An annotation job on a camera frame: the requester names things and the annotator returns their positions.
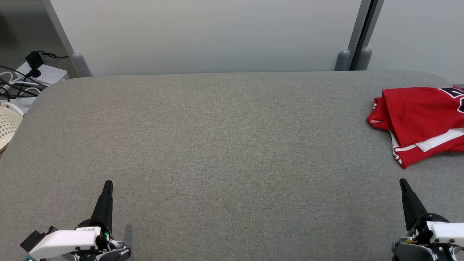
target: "black plug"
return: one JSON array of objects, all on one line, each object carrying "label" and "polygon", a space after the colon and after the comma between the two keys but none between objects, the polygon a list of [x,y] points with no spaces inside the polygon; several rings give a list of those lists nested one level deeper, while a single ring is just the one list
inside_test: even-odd
[{"label": "black plug", "polygon": [[26,61],[31,68],[31,71],[26,74],[26,78],[34,77],[37,78],[41,75],[40,71],[38,70],[39,67],[44,64],[44,60],[38,51],[33,51],[29,55],[26,56]]}]

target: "beige basket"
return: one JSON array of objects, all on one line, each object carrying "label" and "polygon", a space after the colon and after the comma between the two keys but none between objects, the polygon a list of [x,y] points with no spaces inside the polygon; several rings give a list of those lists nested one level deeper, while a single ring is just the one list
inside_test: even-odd
[{"label": "beige basket", "polygon": [[16,105],[11,103],[0,104],[0,156],[13,138],[19,124],[23,120],[23,116],[24,113]]}]

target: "white partition panel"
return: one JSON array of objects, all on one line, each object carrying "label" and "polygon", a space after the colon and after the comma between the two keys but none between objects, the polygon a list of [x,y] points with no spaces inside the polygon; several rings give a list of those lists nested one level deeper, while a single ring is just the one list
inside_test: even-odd
[{"label": "white partition panel", "polygon": [[464,84],[464,1],[385,0],[368,70],[417,70]]},{"label": "white partition panel", "polygon": [[361,0],[51,0],[93,75],[331,71]]}]

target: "basket handle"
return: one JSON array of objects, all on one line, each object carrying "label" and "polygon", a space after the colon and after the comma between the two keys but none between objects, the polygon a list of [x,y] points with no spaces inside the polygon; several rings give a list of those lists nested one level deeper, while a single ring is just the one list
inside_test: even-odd
[{"label": "basket handle", "polygon": [[11,107],[13,107],[21,116],[24,115],[24,112],[23,112],[20,108],[18,108],[16,105],[14,105],[14,104],[12,104],[12,103],[8,103],[8,102],[7,102],[7,103],[1,103],[0,106],[11,106]]}]

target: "red folded shirt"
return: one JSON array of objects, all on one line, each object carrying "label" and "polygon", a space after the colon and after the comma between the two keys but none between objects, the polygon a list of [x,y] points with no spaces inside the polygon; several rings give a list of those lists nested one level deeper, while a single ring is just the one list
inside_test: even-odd
[{"label": "red folded shirt", "polygon": [[388,89],[367,118],[392,134],[402,168],[443,151],[464,151],[464,91],[457,87]]}]

